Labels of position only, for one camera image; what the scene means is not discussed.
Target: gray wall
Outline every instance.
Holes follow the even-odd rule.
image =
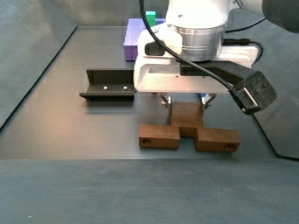
[[[76,24],[47,0],[0,0],[0,128]]]
[[[77,25],[121,26],[139,16],[137,0],[52,0]],[[145,0],[145,9],[164,15],[168,0]]]

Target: brown wooden block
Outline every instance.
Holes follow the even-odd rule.
[[[196,129],[203,126],[200,104],[175,102],[172,104],[171,125],[180,127],[181,137],[195,137]]]
[[[141,124],[139,130],[139,146],[145,148],[177,149],[180,131],[177,127]]]
[[[196,151],[236,151],[239,134],[232,129],[197,129]]]

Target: purple box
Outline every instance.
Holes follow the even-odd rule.
[[[157,18],[155,20],[156,24],[161,24],[164,22],[164,18]],[[141,18],[129,18],[127,22],[125,28],[125,42],[124,42],[124,49],[125,49],[125,60],[136,60],[136,43],[137,38],[141,31],[145,29],[145,25]]]

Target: green object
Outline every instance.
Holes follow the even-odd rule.
[[[155,11],[145,12],[145,19],[147,19],[149,26],[151,27],[155,26]]]

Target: floor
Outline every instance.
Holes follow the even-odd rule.
[[[204,115],[237,130],[235,153],[140,149],[140,123],[165,123],[149,94],[87,103],[87,68],[132,68],[125,28],[80,27],[0,133],[2,223],[297,223],[299,166],[276,157],[228,95]],[[196,101],[176,94],[176,101]]]

